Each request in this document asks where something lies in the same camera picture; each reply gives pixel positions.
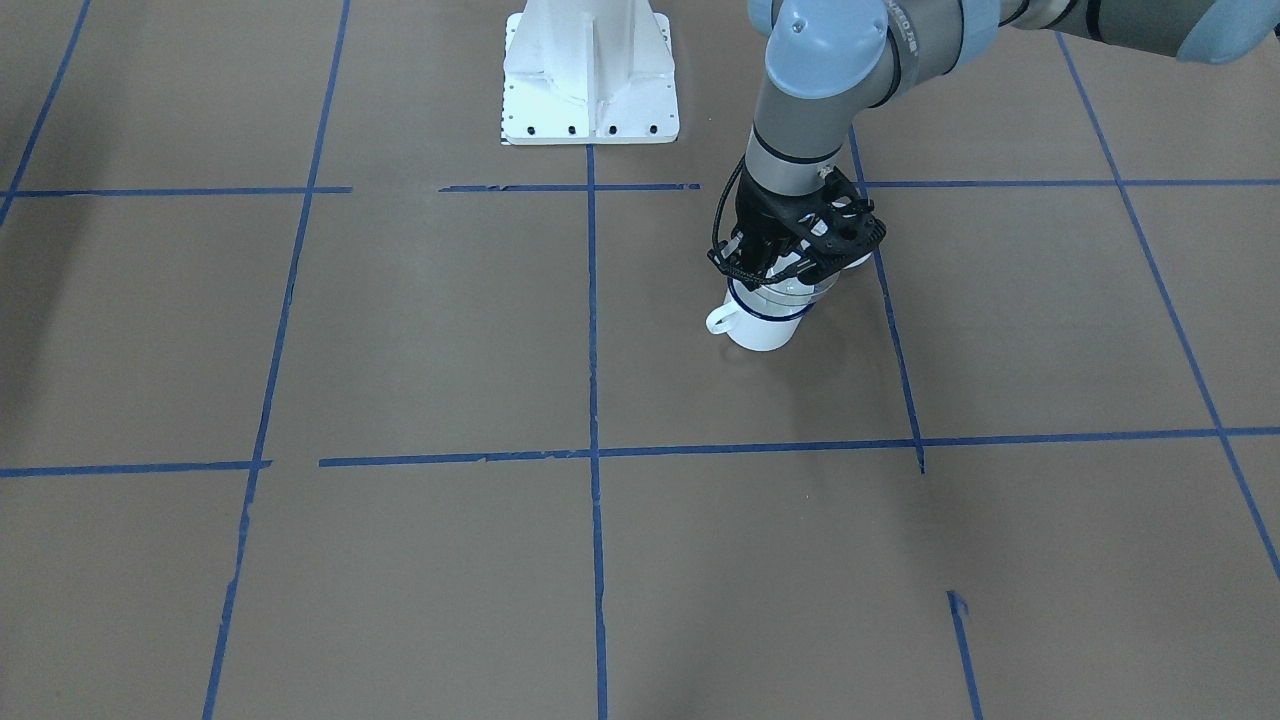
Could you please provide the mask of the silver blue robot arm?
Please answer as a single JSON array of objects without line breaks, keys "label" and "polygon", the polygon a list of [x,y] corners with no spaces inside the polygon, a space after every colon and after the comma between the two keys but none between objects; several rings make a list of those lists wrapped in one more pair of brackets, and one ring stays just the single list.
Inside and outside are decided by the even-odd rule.
[{"label": "silver blue robot arm", "polygon": [[1277,27],[1275,1],[753,1],[767,37],[751,136],[726,195],[736,224],[716,269],[749,290],[817,286],[884,238],[874,206],[835,167],[859,111],[978,58],[1004,27],[1226,64]]}]

